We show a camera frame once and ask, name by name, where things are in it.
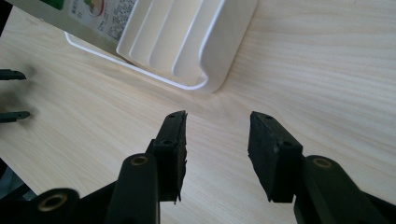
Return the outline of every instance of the paper packaging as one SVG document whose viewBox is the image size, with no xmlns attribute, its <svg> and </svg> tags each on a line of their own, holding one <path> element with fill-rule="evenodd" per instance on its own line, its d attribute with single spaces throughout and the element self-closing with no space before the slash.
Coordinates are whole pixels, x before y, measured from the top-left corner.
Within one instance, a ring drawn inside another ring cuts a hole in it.
<svg viewBox="0 0 396 224">
<path fill-rule="evenodd" d="M 7 0 L 23 11 L 111 54 L 136 0 Z"/>
</svg>

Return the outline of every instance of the table surface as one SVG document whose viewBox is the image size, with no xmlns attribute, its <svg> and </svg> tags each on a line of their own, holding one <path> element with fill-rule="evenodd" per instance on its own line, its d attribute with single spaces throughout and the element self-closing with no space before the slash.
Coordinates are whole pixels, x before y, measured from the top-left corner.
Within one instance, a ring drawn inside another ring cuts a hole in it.
<svg viewBox="0 0 396 224">
<path fill-rule="evenodd" d="M 0 157 L 32 188 L 81 196 L 114 181 L 166 115 L 186 110 L 182 202 L 163 223 L 295 223 L 268 203 L 248 158 L 249 115 L 274 116 L 306 155 L 338 161 L 364 191 L 396 203 L 396 1 L 260 0 L 224 85 L 181 91 L 70 46 L 14 8 L 0 39 Z"/>
</svg>

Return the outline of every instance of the white plastic tray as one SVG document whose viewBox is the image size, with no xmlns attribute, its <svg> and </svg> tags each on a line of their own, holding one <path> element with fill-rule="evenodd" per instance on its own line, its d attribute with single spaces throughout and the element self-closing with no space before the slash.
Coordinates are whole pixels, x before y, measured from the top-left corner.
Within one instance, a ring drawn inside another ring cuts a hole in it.
<svg viewBox="0 0 396 224">
<path fill-rule="evenodd" d="M 188 91 L 213 92 L 226 78 L 257 0 L 137 0 L 117 53 L 73 46 Z"/>
</svg>

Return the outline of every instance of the metal bolt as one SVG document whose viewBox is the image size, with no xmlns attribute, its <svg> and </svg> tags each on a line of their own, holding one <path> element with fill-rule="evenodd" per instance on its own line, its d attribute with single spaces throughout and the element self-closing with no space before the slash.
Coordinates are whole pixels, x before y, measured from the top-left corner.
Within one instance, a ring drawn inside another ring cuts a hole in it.
<svg viewBox="0 0 396 224">
<path fill-rule="evenodd" d="M 313 160 L 314 164 L 320 168 L 325 168 L 325 169 L 329 169 L 332 167 L 332 163 L 326 159 L 323 158 L 315 158 Z"/>
<path fill-rule="evenodd" d="M 131 164 L 135 165 L 135 166 L 139 166 L 139 165 L 144 165 L 149 161 L 148 157 L 145 156 L 139 156 L 139 157 L 135 157 L 131 160 Z"/>
<path fill-rule="evenodd" d="M 65 193 L 56 193 L 38 204 L 37 209 L 40 212 L 50 212 L 62 206 L 67 201 L 67 195 Z"/>
</svg>

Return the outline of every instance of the light wood grain surface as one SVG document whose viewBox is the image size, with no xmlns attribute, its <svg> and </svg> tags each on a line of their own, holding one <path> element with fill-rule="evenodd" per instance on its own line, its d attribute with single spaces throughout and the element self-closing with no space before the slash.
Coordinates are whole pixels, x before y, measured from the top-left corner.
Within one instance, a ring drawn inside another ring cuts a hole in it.
<svg viewBox="0 0 396 224">
<path fill-rule="evenodd" d="M 187 110 L 182 202 L 163 223 L 295 223 L 268 203 L 248 159 L 249 114 L 277 118 L 305 155 L 338 161 L 357 185 L 396 203 L 396 1 L 261 0 L 222 88 L 177 90 L 68 45 L 14 8 L 0 39 L 0 156 L 36 192 L 81 196 L 114 181 L 164 117 Z"/>
</svg>

